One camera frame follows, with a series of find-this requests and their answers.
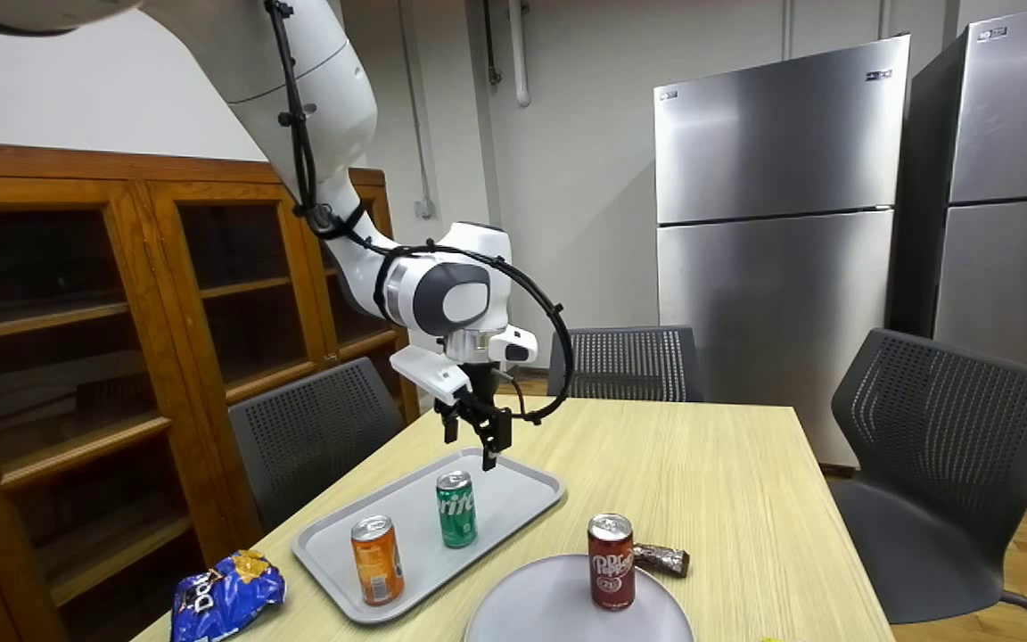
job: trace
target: orange can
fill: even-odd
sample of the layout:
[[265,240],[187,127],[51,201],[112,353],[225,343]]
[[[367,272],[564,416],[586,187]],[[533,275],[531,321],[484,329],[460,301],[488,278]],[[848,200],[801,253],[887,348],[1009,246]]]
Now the orange can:
[[354,569],[363,584],[363,601],[385,605],[403,593],[403,564],[398,560],[395,525],[387,516],[372,516],[351,527]]

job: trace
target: mesh chair back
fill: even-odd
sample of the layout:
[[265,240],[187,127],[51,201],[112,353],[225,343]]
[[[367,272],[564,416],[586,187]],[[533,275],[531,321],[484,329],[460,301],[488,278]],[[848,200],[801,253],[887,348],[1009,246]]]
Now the mesh chair back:
[[[692,329],[582,328],[570,330],[573,383],[570,396],[702,402]],[[562,391],[565,362],[554,335],[549,394]]]
[[1027,507],[1027,367],[872,330],[832,402],[869,483],[998,556]]
[[403,426],[398,408],[367,357],[237,403],[228,417],[269,529]]

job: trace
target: soda can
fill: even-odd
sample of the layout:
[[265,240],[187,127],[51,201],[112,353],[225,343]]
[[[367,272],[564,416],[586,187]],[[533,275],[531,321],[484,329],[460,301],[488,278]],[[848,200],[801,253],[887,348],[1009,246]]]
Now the soda can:
[[637,597],[632,568],[632,524],[616,513],[588,520],[588,584],[592,601],[610,611],[627,609]]
[[435,481],[439,495],[439,521],[443,543],[461,549],[478,537],[477,515],[473,512],[473,483],[469,473],[452,470]]
[[385,605],[403,593],[403,565],[395,525],[390,517],[372,516],[351,527],[354,569],[363,584],[363,601]]

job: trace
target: can lid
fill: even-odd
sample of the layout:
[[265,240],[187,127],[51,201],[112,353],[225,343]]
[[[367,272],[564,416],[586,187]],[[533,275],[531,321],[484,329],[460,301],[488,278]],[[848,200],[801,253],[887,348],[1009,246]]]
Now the can lid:
[[440,490],[457,490],[468,487],[469,473],[465,470],[451,470],[444,476],[439,476],[435,480],[435,488]]
[[620,541],[632,536],[632,524],[624,516],[602,513],[588,520],[588,535],[602,541]]
[[390,517],[365,517],[363,520],[355,522],[354,527],[351,527],[351,539],[355,541],[379,539],[384,532],[387,532],[392,527],[394,527],[394,524],[391,524]]

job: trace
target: candy bar wrapper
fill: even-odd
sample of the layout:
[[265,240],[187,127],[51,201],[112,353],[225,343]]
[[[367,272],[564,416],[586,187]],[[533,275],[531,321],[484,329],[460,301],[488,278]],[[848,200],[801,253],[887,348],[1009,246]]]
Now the candy bar wrapper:
[[687,577],[688,562],[692,561],[692,557],[685,551],[668,549],[664,545],[634,544],[632,561],[647,570]]
[[218,642],[244,629],[266,605],[284,602],[280,570],[256,551],[237,551],[185,577],[173,598],[172,642]]

